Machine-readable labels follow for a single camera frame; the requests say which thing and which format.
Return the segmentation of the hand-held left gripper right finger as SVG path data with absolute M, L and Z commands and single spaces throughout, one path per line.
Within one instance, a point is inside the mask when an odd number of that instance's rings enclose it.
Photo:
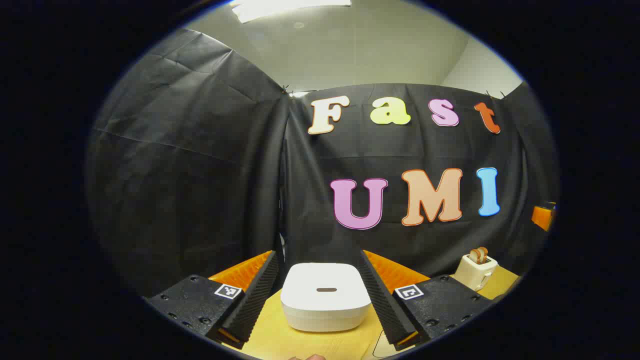
M 450 275 L 428 278 L 371 251 L 359 251 L 358 271 L 397 351 L 433 341 L 493 306 Z

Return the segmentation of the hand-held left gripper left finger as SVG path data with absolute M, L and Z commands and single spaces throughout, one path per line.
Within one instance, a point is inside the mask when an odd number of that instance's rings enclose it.
M 279 264 L 276 251 L 265 251 L 210 277 L 188 275 L 145 300 L 187 330 L 240 350 L 271 296 Z

